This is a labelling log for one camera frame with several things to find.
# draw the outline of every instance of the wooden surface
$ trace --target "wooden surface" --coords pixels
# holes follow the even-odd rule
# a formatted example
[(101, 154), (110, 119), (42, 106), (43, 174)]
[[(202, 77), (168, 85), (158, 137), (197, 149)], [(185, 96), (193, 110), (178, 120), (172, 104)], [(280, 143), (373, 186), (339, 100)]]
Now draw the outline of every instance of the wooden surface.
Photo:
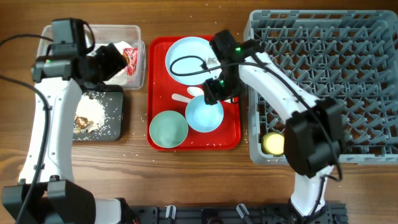
[[(135, 24), (147, 47), (158, 36), (214, 34), (230, 29), (242, 39), (255, 9), (390, 9), (397, 1), (166, 1), (3, 0), (0, 39), (41, 34), (52, 19), (77, 17), (92, 24)], [(13, 40), (0, 49), (0, 73), (31, 83), (30, 66), (39, 41)], [(160, 153), (146, 143), (146, 83), (127, 91), (125, 135), (116, 142), (73, 145), (76, 183), (98, 198), (124, 197), (130, 205), (251, 205), (287, 202), (294, 186), (288, 166), (257, 166), (242, 137), (230, 151)], [(0, 187), (16, 184), (29, 147), (34, 95), (0, 81)], [(247, 129), (243, 103), (242, 129)], [(342, 183), (329, 182), (326, 199), (347, 204), (350, 223), (398, 222), (398, 166), (345, 165)], [(13, 219), (0, 207), (0, 223)]]

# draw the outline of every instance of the red snack wrapper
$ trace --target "red snack wrapper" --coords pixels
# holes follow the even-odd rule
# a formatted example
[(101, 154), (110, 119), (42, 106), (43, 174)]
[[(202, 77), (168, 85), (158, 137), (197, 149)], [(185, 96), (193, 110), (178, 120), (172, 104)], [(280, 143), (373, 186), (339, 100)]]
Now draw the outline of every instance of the red snack wrapper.
[(133, 76), (136, 72), (138, 48), (127, 48), (123, 50), (123, 56), (127, 61), (127, 66), (124, 68), (128, 76)]

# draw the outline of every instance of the dish rack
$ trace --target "dish rack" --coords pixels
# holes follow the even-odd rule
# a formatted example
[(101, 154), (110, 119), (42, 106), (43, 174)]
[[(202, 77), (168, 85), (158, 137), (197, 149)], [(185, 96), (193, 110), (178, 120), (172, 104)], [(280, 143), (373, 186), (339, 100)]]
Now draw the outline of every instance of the dish rack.
[[(397, 31), (392, 11), (256, 10), (244, 39), (261, 40), (296, 84), (341, 105), (349, 146), (340, 162), (398, 164)], [(248, 121), (252, 161), (287, 164), (261, 151), (263, 135), (284, 125), (250, 87)]]

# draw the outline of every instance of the white plate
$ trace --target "white plate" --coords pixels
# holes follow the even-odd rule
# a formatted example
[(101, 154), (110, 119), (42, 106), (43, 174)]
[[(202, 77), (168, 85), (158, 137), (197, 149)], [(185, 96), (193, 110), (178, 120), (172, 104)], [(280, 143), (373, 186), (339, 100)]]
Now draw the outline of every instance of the white plate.
[[(170, 72), (171, 63), (173, 63), (174, 60), (187, 55), (199, 56), (205, 61), (208, 58), (216, 58), (209, 42), (203, 38), (185, 37), (176, 41), (176, 43), (174, 43), (167, 51), (165, 60), (167, 71), (175, 81), (184, 85), (199, 85), (209, 78), (218, 78), (221, 72), (220, 69), (214, 70), (211, 73), (206, 72), (188, 77), (172, 75)], [(201, 60), (197, 58), (186, 58), (176, 62), (173, 66), (173, 71), (175, 73), (198, 72), (203, 70), (200, 65), (202, 65)]]

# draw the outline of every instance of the green bowl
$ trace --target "green bowl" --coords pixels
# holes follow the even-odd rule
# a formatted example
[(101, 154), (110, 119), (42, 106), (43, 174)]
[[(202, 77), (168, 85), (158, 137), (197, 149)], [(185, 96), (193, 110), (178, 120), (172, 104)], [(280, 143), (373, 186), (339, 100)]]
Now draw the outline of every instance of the green bowl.
[(177, 147), (187, 138), (187, 120), (178, 112), (163, 111), (150, 122), (149, 135), (160, 147)]

